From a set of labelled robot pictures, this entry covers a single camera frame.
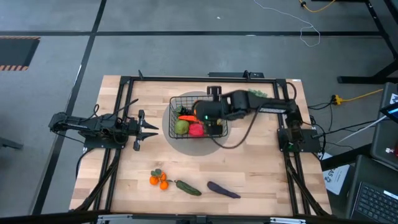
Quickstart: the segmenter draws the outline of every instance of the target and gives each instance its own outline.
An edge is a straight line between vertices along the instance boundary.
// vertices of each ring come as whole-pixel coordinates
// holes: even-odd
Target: metal basket
[[[205,134],[203,136],[190,136],[189,134],[176,134],[174,131],[175,123],[178,120],[178,113],[175,112],[175,109],[178,106],[184,106],[187,109],[191,109],[192,105],[196,100],[213,100],[213,96],[175,96],[170,99],[170,111],[169,111],[169,136],[174,139],[191,139],[191,138],[220,138],[224,137],[228,134],[228,125],[225,120],[222,121],[223,125],[223,134],[220,135],[208,135],[205,130]]]

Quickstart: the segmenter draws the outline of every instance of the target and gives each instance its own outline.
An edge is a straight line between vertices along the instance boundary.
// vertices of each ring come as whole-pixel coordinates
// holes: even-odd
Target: wooden tabletop
[[[98,95],[98,114],[112,113],[118,92],[120,76],[106,75]],[[297,89],[296,102],[303,120],[310,122],[307,103],[300,80],[289,80]],[[115,185],[112,212],[167,213],[207,215],[292,215],[284,158],[279,151],[276,129],[276,114],[260,113],[244,144],[236,149],[219,148],[205,156],[189,156],[175,150],[166,140],[162,130],[162,118],[170,98],[186,92],[206,92],[206,87],[215,83],[205,82],[143,82],[135,81],[129,116],[137,116],[145,110],[146,121],[159,127],[159,135],[141,142],[141,150],[132,149],[135,137],[130,137],[122,150]],[[261,90],[274,97],[271,84],[265,83],[217,83],[223,93],[249,88]],[[231,146],[241,140],[252,116],[231,123],[225,145]],[[95,149],[81,161],[70,208],[76,208],[89,195],[98,182],[104,149]],[[320,163],[311,153],[301,153],[305,183],[317,202],[331,213],[329,199],[323,181]],[[176,188],[174,184],[163,191],[149,183],[150,171],[164,170],[168,179],[183,180],[202,192],[196,197]],[[210,191],[206,183],[216,182],[242,196],[232,199]],[[104,208],[105,186],[100,208]],[[295,186],[298,207],[303,213],[300,191]]]

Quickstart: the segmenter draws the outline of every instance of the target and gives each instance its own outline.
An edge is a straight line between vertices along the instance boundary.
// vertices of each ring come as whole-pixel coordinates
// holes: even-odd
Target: green leaf
[[[156,169],[155,173],[156,173],[156,175],[160,176],[160,175],[162,175],[162,170],[161,169]]]

